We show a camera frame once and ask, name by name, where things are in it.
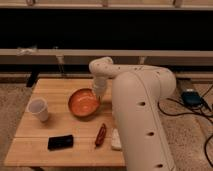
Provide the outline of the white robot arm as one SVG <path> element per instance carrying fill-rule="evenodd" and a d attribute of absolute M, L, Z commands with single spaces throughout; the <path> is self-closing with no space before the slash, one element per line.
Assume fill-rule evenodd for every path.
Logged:
<path fill-rule="evenodd" d="M 112 80 L 112 112 L 127 171 L 176 171 L 157 107 L 174 92 L 174 74 L 163 67 L 116 65 L 109 57 L 91 61 L 89 70 L 98 98 Z"/>

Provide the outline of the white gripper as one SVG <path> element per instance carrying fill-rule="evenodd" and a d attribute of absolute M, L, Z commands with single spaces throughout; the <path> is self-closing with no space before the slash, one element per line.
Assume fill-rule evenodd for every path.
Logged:
<path fill-rule="evenodd" d="M 107 89 L 107 79 L 105 77 L 95 77 L 92 84 L 93 92 L 97 96 L 99 102 Z"/>

